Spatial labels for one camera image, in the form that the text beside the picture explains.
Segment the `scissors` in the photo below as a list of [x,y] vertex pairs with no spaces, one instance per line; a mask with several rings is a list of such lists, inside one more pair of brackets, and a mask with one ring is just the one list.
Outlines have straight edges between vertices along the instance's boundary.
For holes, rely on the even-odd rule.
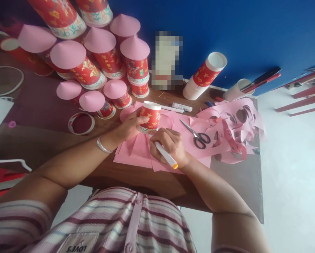
[[193,142],[195,143],[195,146],[199,149],[205,149],[206,148],[206,144],[209,144],[211,142],[210,137],[205,134],[205,133],[196,133],[194,130],[191,129],[190,126],[188,126],[187,124],[185,124],[182,120],[180,120],[183,125],[186,126],[186,128],[188,128],[188,130],[190,132],[192,132],[193,134]]

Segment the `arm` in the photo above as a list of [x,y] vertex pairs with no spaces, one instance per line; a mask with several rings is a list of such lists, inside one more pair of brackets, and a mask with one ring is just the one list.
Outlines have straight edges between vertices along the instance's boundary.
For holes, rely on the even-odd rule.
[[[136,125],[149,120],[136,117],[141,108],[132,113],[118,128],[101,136],[103,147],[113,151],[123,141],[138,134]],[[13,200],[37,200],[47,204],[56,215],[67,196],[67,190],[78,185],[108,156],[97,146],[97,138],[73,147],[52,158],[26,176],[5,195],[0,203]]]
[[180,133],[161,128],[150,141],[152,155],[166,163],[153,143],[160,141],[212,210],[214,245],[237,246],[251,253],[270,252],[260,222],[252,210],[226,181],[184,150]]

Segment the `striped shirt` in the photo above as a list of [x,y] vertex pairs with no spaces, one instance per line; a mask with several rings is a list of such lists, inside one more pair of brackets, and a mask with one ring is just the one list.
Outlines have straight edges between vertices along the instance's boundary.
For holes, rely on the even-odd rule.
[[196,252],[177,206],[123,187],[92,195],[50,229],[52,220],[49,207],[39,201],[0,204],[0,252]]

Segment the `blue pen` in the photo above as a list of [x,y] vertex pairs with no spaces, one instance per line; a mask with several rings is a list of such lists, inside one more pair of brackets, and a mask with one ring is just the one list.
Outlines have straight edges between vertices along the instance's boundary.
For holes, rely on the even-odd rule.
[[206,103],[206,105],[207,105],[208,107],[213,107],[213,106],[214,106],[214,105],[211,104],[209,101],[206,101],[205,103]]

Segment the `silver bracelet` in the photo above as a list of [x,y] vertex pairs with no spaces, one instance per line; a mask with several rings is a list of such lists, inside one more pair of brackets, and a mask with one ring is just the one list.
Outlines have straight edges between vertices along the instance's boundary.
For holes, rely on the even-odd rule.
[[105,153],[107,153],[107,154],[112,153],[112,151],[108,151],[107,149],[105,149],[105,148],[102,146],[100,137],[99,137],[98,140],[97,140],[97,144],[98,144],[99,149],[100,149],[102,152],[105,152]]

